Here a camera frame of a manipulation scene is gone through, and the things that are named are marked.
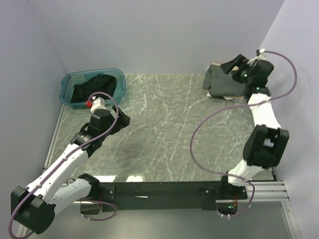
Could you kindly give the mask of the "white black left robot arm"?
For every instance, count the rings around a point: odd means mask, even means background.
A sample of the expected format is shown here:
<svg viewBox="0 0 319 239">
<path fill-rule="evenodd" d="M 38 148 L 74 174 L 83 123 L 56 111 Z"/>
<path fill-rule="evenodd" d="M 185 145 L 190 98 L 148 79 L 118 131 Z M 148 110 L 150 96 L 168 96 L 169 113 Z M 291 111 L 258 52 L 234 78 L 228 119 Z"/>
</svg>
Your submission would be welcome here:
<svg viewBox="0 0 319 239">
<path fill-rule="evenodd" d="M 112 107 L 113 116 L 105 107 L 92 111 L 90 121 L 85 123 L 67 145 L 60 157 L 36 180 L 27 187 L 16 187 L 10 196 L 11 218 L 9 235 L 14 221 L 41 234 L 52 224 L 55 216 L 79 199 L 98 204 L 102 208 L 103 193 L 100 182 L 89 174 L 78 177 L 71 185 L 62 188 L 82 162 L 102 146 L 106 137 L 119 132 L 130 124 L 130 117 L 117 106 Z"/>
</svg>

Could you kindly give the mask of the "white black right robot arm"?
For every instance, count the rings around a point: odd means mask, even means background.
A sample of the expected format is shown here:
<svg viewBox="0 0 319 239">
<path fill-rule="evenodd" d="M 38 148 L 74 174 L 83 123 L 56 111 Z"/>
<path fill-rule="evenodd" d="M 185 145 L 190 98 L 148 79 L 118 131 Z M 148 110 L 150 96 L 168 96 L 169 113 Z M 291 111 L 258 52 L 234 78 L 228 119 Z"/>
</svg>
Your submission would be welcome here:
<svg viewBox="0 0 319 239">
<path fill-rule="evenodd" d="M 290 133 L 282 129 L 275 117 L 271 93 L 266 86 L 274 66 L 262 53 L 251 60 L 239 54 L 220 67 L 225 74 L 230 73 L 234 67 L 238 68 L 232 73 L 232 78 L 245 86 L 244 97 L 255 126 L 244 145 L 242 160 L 221 178 L 219 194 L 229 199 L 243 192 L 247 180 L 279 164 Z"/>
</svg>

